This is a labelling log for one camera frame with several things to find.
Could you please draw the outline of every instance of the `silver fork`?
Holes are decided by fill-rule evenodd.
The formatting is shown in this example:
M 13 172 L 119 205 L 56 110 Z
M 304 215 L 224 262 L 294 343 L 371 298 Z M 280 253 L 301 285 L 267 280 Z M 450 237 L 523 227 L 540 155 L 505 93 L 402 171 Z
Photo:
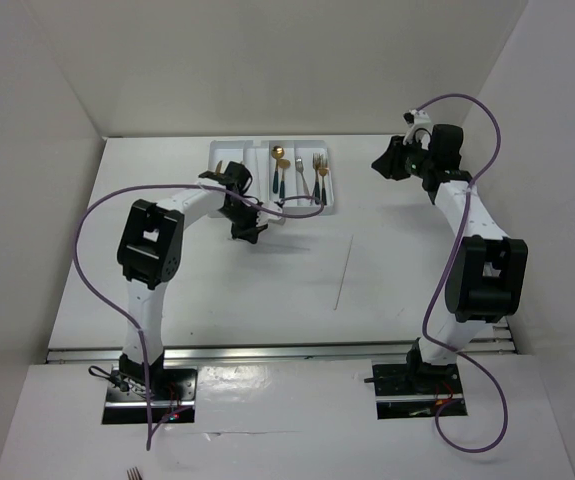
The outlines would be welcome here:
M 143 480 L 143 477 L 140 476 L 140 472 L 138 471 L 138 467 L 127 470 L 127 478 L 128 480 Z
M 300 173 L 300 178 L 303 179 L 303 190 L 305 191 L 305 195 L 308 197 L 309 195 L 309 187 L 307 186 L 307 180 L 305 180 L 305 166 L 303 165 L 303 159 L 298 157 L 296 159 L 296 171 Z

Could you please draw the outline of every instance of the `white table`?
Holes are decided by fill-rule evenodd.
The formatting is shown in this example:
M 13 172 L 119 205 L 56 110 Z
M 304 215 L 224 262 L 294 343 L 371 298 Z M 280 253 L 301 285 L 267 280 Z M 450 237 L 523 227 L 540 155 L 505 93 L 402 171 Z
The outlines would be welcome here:
M 106 385 L 86 365 L 31 367 L 0 460 L 0 480 L 479 479 L 572 480 L 537 362 L 480 359 L 505 388 L 509 428 L 492 452 L 460 454 L 433 419 L 377 420 L 371 362 L 205 366 L 196 423 L 161 429 L 145 452 L 144 425 L 100 423 Z M 501 408 L 489 380 L 460 362 L 469 416 L 443 419 L 469 447 L 498 434 Z
M 446 219 L 419 179 L 387 181 L 371 169 L 389 136 L 290 138 L 327 142 L 335 214 L 270 225 L 256 246 L 230 240 L 225 219 L 194 224 L 185 232 L 181 268 L 167 290 L 167 346 L 408 342 L 420 335 L 453 241 Z M 91 201 L 135 184 L 193 183 L 206 169 L 212 140 L 109 139 Z M 116 198 L 83 231 L 84 269 L 122 305 L 126 286 L 116 250 L 129 208 L 138 198 L 169 193 Z M 441 300 L 434 315 L 444 314 Z M 124 332 L 124 319 L 87 292 L 72 269 L 50 349 L 120 347 Z M 490 327 L 479 337 L 493 336 Z

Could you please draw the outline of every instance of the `white floor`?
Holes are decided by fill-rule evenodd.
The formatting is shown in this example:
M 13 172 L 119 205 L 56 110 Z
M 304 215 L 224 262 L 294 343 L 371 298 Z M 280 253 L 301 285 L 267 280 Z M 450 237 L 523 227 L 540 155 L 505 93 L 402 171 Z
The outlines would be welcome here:
M 409 341 L 420 335 L 453 241 L 447 221 L 419 179 L 387 181 L 371 169 L 389 136 L 316 138 L 329 147 L 335 214 L 271 225 L 256 246 L 231 241 L 225 219 L 194 224 L 167 290 L 167 346 Z M 109 139 L 92 201 L 135 184 L 193 183 L 206 169 L 212 140 Z M 130 205 L 168 193 L 116 198 L 83 232 L 83 266 L 119 304 L 126 305 L 126 289 L 116 250 Z M 445 312 L 438 302 L 435 315 Z M 124 332 L 125 321 L 89 294 L 72 270 L 49 347 L 120 347 Z M 481 334 L 491 336 L 491 328 Z
M 146 480 L 573 480 L 536 360 L 479 360 L 509 401 L 505 440 L 480 455 L 452 450 L 432 419 L 377 420 L 367 360 L 203 367 L 196 423 L 163 428 L 149 453 L 145 426 L 100 424 L 106 385 L 87 365 L 34 366 L 0 480 L 124 480 L 134 466 Z M 484 375 L 460 369 L 469 416 L 443 425 L 454 441 L 481 446 L 500 429 L 500 401 Z

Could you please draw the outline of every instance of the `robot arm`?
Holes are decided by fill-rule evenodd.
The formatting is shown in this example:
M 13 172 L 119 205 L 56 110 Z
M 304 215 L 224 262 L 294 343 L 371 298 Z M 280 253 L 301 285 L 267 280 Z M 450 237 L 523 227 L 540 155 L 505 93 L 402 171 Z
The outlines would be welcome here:
M 421 178 L 431 202 L 456 234 L 472 178 L 460 170 L 463 131 L 454 125 L 432 127 L 424 111 L 412 110 L 404 118 L 407 134 L 392 137 L 372 168 L 387 179 Z M 474 186 L 463 240 L 445 284 L 449 315 L 434 324 L 433 336 L 462 350 L 488 324 L 515 313 L 526 263 L 525 242 L 509 238 L 494 222 Z M 408 353 L 407 363 L 411 376 L 447 375 L 456 363 L 456 354 L 422 338 Z
M 161 323 L 165 290 L 180 266 L 183 231 L 201 217 L 220 211 L 232 221 L 233 238 L 255 244 L 267 228 L 267 216 L 226 195 L 222 187 L 243 195 L 251 174 L 241 164 L 230 163 L 223 174 L 205 172 L 197 182 L 199 189 L 182 190 L 176 195 L 151 203 L 136 201 L 131 208 L 118 248 L 118 263 L 128 281 L 128 311 L 145 336 L 149 365 L 144 357 L 138 331 L 130 323 L 122 355 L 121 374 L 144 383 L 144 368 L 149 368 L 152 389 L 164 385 L 164 348 Z M 209 187 L 220 187 L 210 190 Z

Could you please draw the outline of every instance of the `white wall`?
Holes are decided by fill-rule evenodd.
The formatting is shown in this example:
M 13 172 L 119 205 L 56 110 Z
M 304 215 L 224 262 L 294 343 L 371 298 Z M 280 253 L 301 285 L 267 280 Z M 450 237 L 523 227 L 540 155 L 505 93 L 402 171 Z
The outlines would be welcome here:
M 44 358 L 102 140 L 17 0 L 0 0 L 0 453 Z
M 540 359 L 575 469 L 575 0 L 529 2 L 480 98 L 503 131 L 482 194 L 530 248 L 511 325 Z M 476 110 L 464 128 L 465 159 L 476 170 L 491 154 L 493 131 Z
M 525 4 L 24 1 L 101 133 L 139 136 L 400 131 L 430 97 L 480 90 Z

